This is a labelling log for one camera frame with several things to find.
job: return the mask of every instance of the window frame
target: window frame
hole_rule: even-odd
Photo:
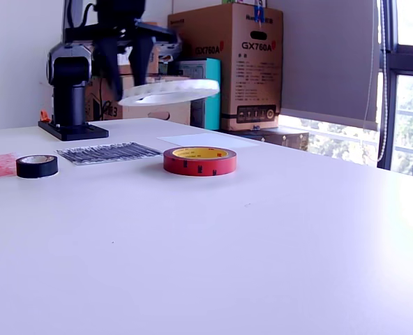
[[[399,45],[398,43],[398,11],[396,0],[384,0],[385,14],[385,38],[386,49],[381,49],[380,70],[383,71],[383,58],[386,53],[386,73],[388,85],[384,88],[388,96],[388,131],[385,134],[385,106],[383,102],[382,123],[380,128],[380,148],[379,157],[382,150],[382,144],[386,136],[386,146],[383,159],[378,163],[378,167],[385,170],[391,170],[394,155],[394,140],[396,128],[396,99],[397,99],[397,82],[399,75],[413,75],[413,45]]]

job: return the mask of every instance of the teal box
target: teal box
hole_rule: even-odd
[[[179,75],[191,79],[211,79],[220,84],[220,61],[218,59],[178,61],[175,67]],[[220,129],[220,93],[191,102],[191,126],[210,131]]]

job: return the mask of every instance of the orange object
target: orange object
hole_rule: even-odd
[[[40,111],[40,120],[42,122],[51,122],[51,119],[48,117],[48,113],[46,110]]]

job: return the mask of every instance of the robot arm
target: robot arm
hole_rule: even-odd
[[[90,7],[98,23],[86,25]],[[129,61],[135,86],[146,84],[147,68],[156,41],[178,43],[175,33],[140,21],[145,0],[96,0],[84,12],[82,0],[64,0],[61,42],[50,50],[47,65],[53,86],[53,118],[39,126],[63,141],[107,137],[109,133],[85,119],[84,92],[91,78],[91,60],[99,65],[117,101],[123,98],[118,53],[132,47]],[[93,52],[86,46],[92,45]]]
[[[134,73],[135,86],[146,84],[147,66],[156,41],[177,43],[177,35],[167,29],[144,24],[140,21],[145,0],[97,0],[93,9],[98,14],[98,23],[86,26],[88,5],[82,23],[82,0],[65,0],[63,14],[63,44],[93,44],[93,57],[100,64],[119,101],[123,95],[119,76],[118,53],[133,47],[130,66]]]

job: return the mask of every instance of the double-sided tape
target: double-sided tape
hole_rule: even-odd
[[[56,156],[27,156],[16,160],[17,175],[21,178],[36,179],[58,173]]]
[[[183,176],[210,177],[236,170],[236,153],[209,147],[184,147],[165,151],[164,168]]]

